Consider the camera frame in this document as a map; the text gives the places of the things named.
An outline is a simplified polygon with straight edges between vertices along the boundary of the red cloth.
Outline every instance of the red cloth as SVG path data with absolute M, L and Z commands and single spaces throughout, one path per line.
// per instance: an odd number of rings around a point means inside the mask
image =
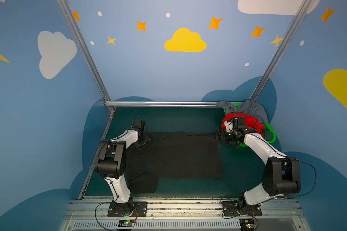
M 237 113 L 236 116 L 244 116 L 245 124 L 248 126 L 248 128 L 254 128 L 261 134 L 261 136 L 264 135 L 262 133 L 261 129 L 263 129 L 265 126 L 263 124 L 259 123 L 256 118 L 253 118 L 252 116 L 249 116 L 249 115 L 246 115 L 243 113 Z M 235 117 L 234 113 L 228 113 L 225 116 L 225 118 L 222 120 L 221 128 L 226 130 L 226 126 L 225 126 L 224 122 L 227 121 L 228 119 L 232 119 L 234 117 Z

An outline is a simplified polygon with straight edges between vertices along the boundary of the cable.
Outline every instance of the cable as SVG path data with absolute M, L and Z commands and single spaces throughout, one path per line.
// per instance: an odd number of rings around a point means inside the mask
M 136 218 L 135 218 L 135 220 L 134 220 L 134 222 L 136 222 L 136 220 L 138 219 L 138 216 L 139 216 L 139 211 L 138 210 L 136 210 L 136 209 L 133 209 L 133 211 L 136 211 Z
M 114 202 L 116 202 L 117 199 L 119 198 L 119 195 L 117 194 L 117 191 L 116 191 L 116 189 L 114 188 L 113 181 L 109 180 L 109 182 L 110 182 L 110 184 L 112 185 L 114 192 L 116 193 L 116 200 L 114 201 Z
M 224 206 L 224 204 L 222 203 L 222 199 L 223 198 L 226 198 L 226 199 L 228 199 L 228 200 L 230 200 L 231 202 L 234 202 L 233 200 L 231 200 L 230 198 L 228 198 L 228 197 L 221 197 L 220 198 L 220 203 L 222 204 L 222 206 Z M 227 208 L 227 210 L 228 209 L 235 209 L 236 210 L 236 212 L 238 213 L 238 210 L 236 209 L 236 207 L 230 207 L 230 208 Z M 252 217 L 252 220 L 253 219 L 255 219 L 256 221 L 257 221 L 257 227 L 253 230 L 253 231 L 255 231 L 257 228 L 258 228 L 258 226 L 259 226 L 259 222 L 258 222 L 258 220 L 257 220 L 257 216 L 256 216 L 256 213 L 253 211 L 253 210 L 249 210 L 249 211 L 252 211 L 252 214 L 253 215 L 250 215 L 250 217 Z M 222 211 L 222 218 L 223 219 L 231 219 L 231 218 L 234 218 L 234 217 L 238 217 L 238 215 L 235 215 L 235 216 L 233 216 L 233 217 L 224 217 L 223 215 L 224 215 L 224 213 L 225 213 L 225 210 L 224 211 Z
M 108 230 L 108 231 L 113 231 L 113 230 L 104 228 L 104 227 L 99 223 L 99 221 L 98 221 L 98 219 L 97 219 L 97 208 L 98 208 L 101 204 L 99 204 L 99 205 L 95 208 L 95 211 L 94 211 L 95 220 L 96 220 L 97 223 L 100 225 L 100 227 L 102 227 L 103 229 Z
M 301 163 L 304 163 L 304 164 L 308 164 L 308 163 L 306 163 L 306 162 L 303 162 L 303 161 L 301 161 L 301 160 L 299 160 L 299 159 L 296 159 L 296 158 L 291 158 L 291 157 L 289 157 L 289 156 L 287 156 L 287 155 L 285 155 L 285 156 L 283 156 L 283 155 L 281 155 L 281 154 L 279 154 L 278 153 L 278 151 L 272 146 L 272 145 L 270 145 L 268 142 L 266 142 L 266 141 L 264 141 L 265 143 L 267 143 L 268 144 L 268 146 L 270 146 L 274 151 L 275 151 L 275 153 L 276 154 L 278 154 L 279 156 L 282 156 L 282 157 L 284 157 L 284 158 L 288 158 L 288 159 L 293 159 L 293 160 L 298 160 L 299 162 L 301 162 Z M 317 180 L 317 173 L 316 173 L 316 169 L 315 169 L 315 167 L 314 166 L 312 166 L 311 164 L 308 164 L 308 165 L 310 165 L 312 168 L 313 168 L 313 170 L 314 170 L 314 172 L 315 172 L 315 181 L 314 181 L 314 184 L 313 184 L 313 187 L 312 187 L 312 189 L 310 190 L 310 191 L 308 191 L 307 193 L 305 193 L 305 194 L 302 194 L 302 195 L 295 195 L 295 196 L 288 196 L 288 197 L 301 197 L 301 196 L 305 196 L 305 195 L 307 195 L 307 194 L 309 194 L 309 193 L 311 193 L 314 189 L 315 189 L 315 186 L 316 186 L 316 180 Z
M 253 217 L 256 221 L 257 221 L 257 227 L 253 230 L 255 231 L 259 226 L 260 226 L 260 223 L 258 222 L 257 218 Z
M 291 158 L 291 157 L 288 157 L 288 158 L 289 158 L 289 159 L 293 159 L 293 160 L 298 160 L 299 162 L 304 163 L 304 164 L 308 164 L 308 163 L 303 162 L 303 161 L 301 161 L 301 160 L 299 160 L 299 159 L 296 159 L 296 158 Z M 305 196 L 305 195 L 311 193 L 311 192 L 315 189 L 315 186 L 316 186 L 316 179 L 317 179 L 316 169 L 315 169 L 315 167 L 312 166 L 311 164 L 308 164 L 308 165 L 310 165 L 310 166 L 313 168 L 314 172 L 315 172 L 315 181 L 314 181 L 314 184 L 313 184 L 312 189 L 311 189 L 310 191 L 308 191 L 307 193 L 305 193 L 305 194 L 302 194 L 302 195 L 295 195 L 295 196 L 288 196 L 288 197 L 301 197 L 301 196 Z
M 137 112 L 138 113 L 138 118 L 139 118 L 139 111 L 138 110 L 135 110 L 135 112 Z M 134 115 L 134 118 L 135 118 L 135 120 L 136 120 L 136 114 Z

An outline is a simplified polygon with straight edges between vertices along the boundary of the black wire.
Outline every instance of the black wire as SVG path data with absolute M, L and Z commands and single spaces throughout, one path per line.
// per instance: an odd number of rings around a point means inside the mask
M 135 112 L 137 112 L 138 113 L 138 118 L 139 118 L 139 111 L 138 110 L 135 110 Z M 134 115 L 134 118 L 136 119 L 136 114 Z
M 101 203 L 101 204 L 110 204 L 110 203 L 112 203 L 112 202 L 104 202 L 104 203 Z M 98 219 L 97 219 L 97 208 L 98 208 L 101 204 L 99 204 L 99 205 L 95 208 L 95 211 L 94 211 L 95 220 L 96 220 L 97 223 L 100 225 L 100 227 L 102 227 L 103 229 L 108 230 L 108 231 L 113 231 L 113 230 L 104 228 L 104 227 L 99 223 L 99 221 L 98 221 Z
M 230 200 L 231 202 L 234 202 L 234 201 L 231 200 L 229 197 L 221 197 L 221 198 L 220 198 L 220 203 L 222 204 L 222 206 L 225 206 L 225 205 L 222 203 L 222 199 L 223 199 L 223 198 L 226 198 L 226 199 Z M 236 212 L 238 212 L 238 210 L 236 209 L 236 207 L 230 207 L 230 208 L 227 208 L 227 209 L 235 209 Z M 239 217 L 239 216 L 237 216 L 237 215 L 235 215 L 235 216 L 233 216 L 233 217 L 224 217 L 224 216 L 223 216 L 224 213 L 225 213 L 225 210 L 222 211 L 222 215 L 221 215 L 223 219 L 231 219 L 231 218 L 234 218 L 234 217 Z M 258 222 L 257 218 L 255 218 L 254 216 L 250 215 L 250 217 L 253 217 L 253 219 L 255 219 L 255 220 L 257 221 L 257 227 L 253 230 L 253 231 L 255 231 L 255 230 L 258 228 L 258 226 L 259 226 L 259 222 Z
M 112 182 L 111 180 L 110 180 L 110 184 L 112 185 L 113 190 L 114 190 L 114 192 L 115 192 L 115 193 L 116 193 L 116 195 L 117 195 L 116 200 L 114 201 L 114 202 L 116 202 L 116 201 L 117 201 L 117 199 L 119 198 L 119 195 L 117 194 L 117 191 L 116 191 L 116 189 L 114 188 L 113 182 Z
M 279 156 L 282 156 L 282 157 L 284 157 L 284 158 L 288 158 L 288 159 L 294 159 L 294 160 L 298 160 L 299 162 L 301 162 L 301 163 L 304 163 L 304 164 L 308 164 L 308 165 L 310 165 L 312 168 L 313 168 L 313 170 L 314 170 L 314 172 L 315 172 L 315 181 L 314 181 L 314 184 L 313 184 L 313 187 L 312 187 L 312 189 L 310 190 L 310 191 L 308 191 L 307 193 L 305 193 L 305 194 L 302 194 L 302 195 L 295 195 L 295 196 L 288 196 L 288 197 L 301 197 L 301 196 L 305 196 L 305 195 L 307 195 L 307 194 L 309 194 L 309 193 L 311 193 L 314 189 L 315 189 L 315 186 L 316 186 L 316 180 L 317 180 L 317 173 L 316 173 L 316 169 L 315 169 L 315 167 L 314 166 L 312 166 L 311 164 L 309 164 L 309 163 L 306 163 L 306 162 L 303 162 L 303 161 L 301 161 L 301 160 L 299 160 L 299 159 L 296 159 L 296 158 L 291 158 L 291 157 L 289 157 L 289 156 L 283 156 L 283 155 L 281 155 L 281 154 L 279 154 L 279 153 L 277 153 L 277 150 L 272 146 L 272 145 L 270 145 L 268 142 L 266 142 L 266 141 L 264 141 L 265 143 L 267 143 L 274 151 L 275 151 L 275 153 L 276 154 L 278 154 Z
M 101 204 L 99 204 L 99 205 L 95 208 L 95 211 L 94 211 L 95 220 L 96 220 L 97 223 L 100 225 L 100 227 L 102 227 L 103 229 L 108 230 L 108 231 L 113 231 L 113 230 L 104 228 L 104 227 L 99 223 L 99 221 L 98 221 L 98 219 L 97 219 L 97 208 L 98 208 Z
M 258 222 L 257 218 L 255 218 L 254 216 L 252 216 L 252 217 L 257 221 L 257 227 L 253 230 L 253 231 L 255 231 L 259 227 L 260 223 Z
M 289 159 L 298 160 L 299 162 L 304 163 L 304 164 L 308 164 L 308 163 L 303 162 L 303 161 L 301 161 L 301 160 L 299 160 L 299 159 L 296 159 L 296 158 L 291 158 L 291 157 L 288 157 L 288 158 L 289 158 Z M 315 189 L 315 186 L 316 186 L 316 179 L 317 179 L 316 169 L 315 169 L 315 167 L 312 166 L 311 164 L 308 164 L 308 165 L 310 165 L 310 166 L 313 168 L 314 172 L 315 172 L 315 181 L 314 181 L 314 184 L 313 184 L 312 189 L 311 189 L 310 191 L 308 191 L 307 193 L 305 193 L 305 194 L 302 194 L 302 195 L 295 195 L 295 196 L 288 196 L 288 197 L 301 197 L 301 196 L 305 196 L 305 195 L 311 193 L 311 192 Z

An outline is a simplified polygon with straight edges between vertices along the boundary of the black cloth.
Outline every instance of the black cloth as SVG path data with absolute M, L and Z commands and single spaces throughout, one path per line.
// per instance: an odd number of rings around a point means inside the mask
M 216 138 L 209 133 L 147 132 L 151 141 L 126 152 L 126 178 L 132 193 L 153 193 L 158 178 L 223 178 Z

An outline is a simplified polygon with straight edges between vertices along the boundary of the metal rail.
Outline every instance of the metal rail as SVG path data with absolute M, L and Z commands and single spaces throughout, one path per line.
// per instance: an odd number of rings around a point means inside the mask
M 106 101 L 108 107 L 201 107 L 216 108 L 216 102 L 181 102 L 181 101 Z
M 280 61 L 283 53 L 285 52 L 289 43 L 291 42 L 294 34 L 296 34 L 299 26 L 301 25 L 302 21 L 304 20 L 304 18 L 306 16 L 307 8 L 309 7 L 311 2 L 312 2 L 312 0 L 304 0 L 301 3 L 301 6 L 297 10 L 296 15 L 294 16 L 293 20 L 291 21 L 291 24 L 289 25 L 287 31 L 284 34 L 284 37 L 283 37 L 283 40 L 281 41 L 281 44 L 276 49 L 273 57 L 271 58 L 271 61 L 268 65 L 268 67 L 266 68 L 266 71 L 264 72 L 264 74 L 261 77 L 260 81 L 258 82 L 255 90 L 253 91 L 252 95 L 250 96 L 250 100 L 256 101 L 257 97 L 260 95 L 266 82 L 269 80 L 276 65 Z
M 63 12 L 63 15 L 68 22 L 69 27 L 71 28 L 72 34 L 75 37 L 78 46 L 87 62 L 87 65 L 90 68 L 91 73 L 94 76 L 95 81 L 97 82 L 97 85 L 104 97 L 105 101 L 110 101 L 111 98 L 109 97 L 108 91 L 104 85 L 104 82 L 102 80 L 102 77 L 100 76 L 100 73 L 97 69 L 97 66 L 89 52 L 89 49 L 86 46 L 85 40 L 83 39 L 83 36 L 81 34 L 81 31 L 77 25 L 77 22 L 75 21 L 75 18 L 73 16 L 71 7 L 69 6 L 67 0 L 57 0 L 58 4 L 60 6 L 60 9 Z

